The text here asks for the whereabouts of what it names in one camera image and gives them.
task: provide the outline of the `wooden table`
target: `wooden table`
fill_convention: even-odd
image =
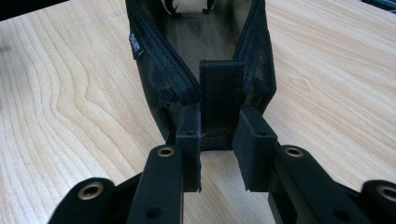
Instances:
[[[277,93],[264,116],[353,189],[396,182],[396,16],[356,0],[268,0]],[[163,140],[122,0],[72,0],[0,22],[0,223],[45,223],[79,181],[119,184]],[[202,155],[185,223],[274,222],[232,152]]]

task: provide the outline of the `mounting hole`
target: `mounting hole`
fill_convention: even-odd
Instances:
[[[332,210],[332,215],[335,216],[336,218],[342,220],[342,221],[349,221],[350,220],[349,215],[346,212],[341,211],[339,209],[333,209]]]
[[[285,152],[292,157],[302,157],[304,155],[304,153],[300,149],[292,147],[286,148]]]
[[[163,147],[157,151],[158,155],[161,157],[170,157],[175,154],[175,151],[170,147]]]
[[[85,185],[78,192],[78,197],[81,200],[90,200],[96,198],[103,192],[104,186],[101,182],[92,182]]]
[[[396,203],[396,189],[380,185],[376,187],[376,191],[378,191],[382,197]]]
[[[147,215],[149,218],[157,218],[161,216],[161,213],[162,211],[160,208],[153,207],[148,210]]]

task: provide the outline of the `metal grommet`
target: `metal grommet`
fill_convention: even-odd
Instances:
[[[380,185],[376,187],[376,191],[378,191],[382,197],[396,203],[396,189]]]
[[[81,200],[90,200],[99,196],[105,187],[101,182],[92,182],[85,185],[79,192],[78,197]]]
[[[175,151],[170,147],[163,147],[157,151],[157,154],[161,157],[170,157],[175,154]]]
[[[293,147],[286,148],[285,152],[291,157],[302,157],[304,155],[304,153],[300,149]]]

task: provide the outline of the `fabric label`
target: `fabric label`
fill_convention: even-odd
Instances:
[[[134,55],[134,59],[136,59],[145,51],[145,49],[139,44],[136,35],[133,33],[129,35],[129,42],[131,42],[132,53]]]

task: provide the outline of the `black mesh pouch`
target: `black mesh pouch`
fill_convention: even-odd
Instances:
[[[263,113],[276,92],[265,4],[206,5],[194,10],[170,0],[126,0],[130,42],[163,137],[176,130],[184,106],[200,103],[202,150],[232,149],[240,105]]]

